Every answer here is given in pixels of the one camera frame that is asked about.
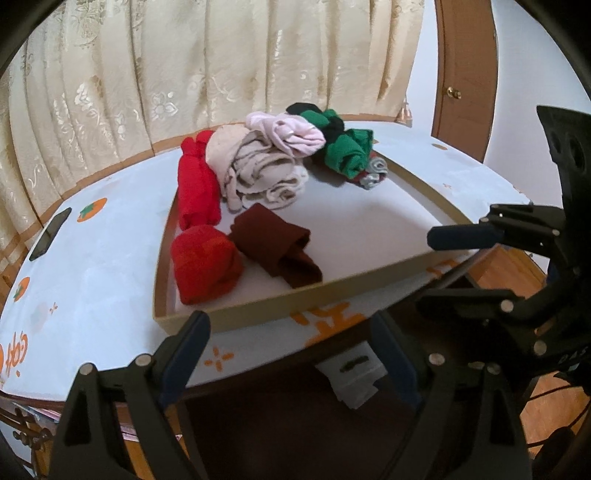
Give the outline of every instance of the red cloth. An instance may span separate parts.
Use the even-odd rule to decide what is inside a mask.
[[[196,225],[182,232],[173,240],[170,257],[185,305],[225,295],[236,286],[243,271],[236,245],[210,225]]]
[[[222,219],[221,192],[217,177],[205,163],[205,147],[212,130],[187,137],[178,162],[178,222],[181,230],[195,225],[217,225]]]

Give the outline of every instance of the table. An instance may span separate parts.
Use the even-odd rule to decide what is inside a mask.
[[[423,178],[472,221],[487,214],[491,203],[528,202],[492,170],[432,137],[385,122],[348,122],[348,127],[373,129],[377,152]],[[81,364],[121,367],[141,353],[154,352],[164,340],[164,331],[152,319],[152,289],[179,158],[179,149],[160,154],[64,202],[59,212],[71,207],[71,218],[48,254],[22,266],[12,300],[2,312],[4,394],[58,407]],[[403,180],[401,184],[413,188]],[[369,316],[470,255],[349,299],[337,305],[339,311],[345,319]],[[187,388],[270,364],[354,324],[336,325],[330,316],[305,313],[214,334]]]

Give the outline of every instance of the smartphone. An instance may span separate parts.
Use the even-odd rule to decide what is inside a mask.
[[[29,260],[32,262],[36,260],[42,255],[45,255],[53,242],[53,239],[56,237],[58,231],[60,230],[61,226],[64,224],[66,219],[70,216],[72,212],[72,208],[69,207],[63,212],[58,213],[55,217],[49,222],[49,225],[43,230],[43,233],[39,237],[35,248],[33,249],[31,255],[29,256]]]

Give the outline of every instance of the brown folded cloth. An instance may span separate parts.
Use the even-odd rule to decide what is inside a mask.
[[[322,272],[303,249],[310,231],[287,223],[260,203],[234,219],[228,238],[272,277],[299,288],[322,281]]]

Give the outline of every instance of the pile of clothes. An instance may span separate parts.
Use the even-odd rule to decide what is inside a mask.
[[[273,210],[304,193],[307,157],[368,190],[376,186],[387,165],[372,155],[373,140],[371,130],[345,130],[334,110],[310,103],[294,103],[279,115],[250,113],[243,125],[186,138],[178,164],[182,233],[171,246],[181,301],[197,304],[230,292],[244,270],[240,252],[292,288],[321,282],[322,272],[304,253],[310,231]],[[222,199],[230,212],[242,212],[229,235],[215,228]]]

